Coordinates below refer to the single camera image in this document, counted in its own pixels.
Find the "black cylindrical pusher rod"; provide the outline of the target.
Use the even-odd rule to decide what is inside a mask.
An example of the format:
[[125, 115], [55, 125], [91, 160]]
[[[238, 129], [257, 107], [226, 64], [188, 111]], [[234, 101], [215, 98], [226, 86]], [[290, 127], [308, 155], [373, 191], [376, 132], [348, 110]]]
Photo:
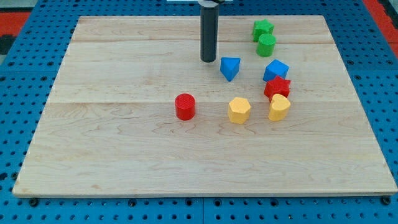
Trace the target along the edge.
[[200, 57], [210, 63], [216, 59], [219, 4], [200, 0]]

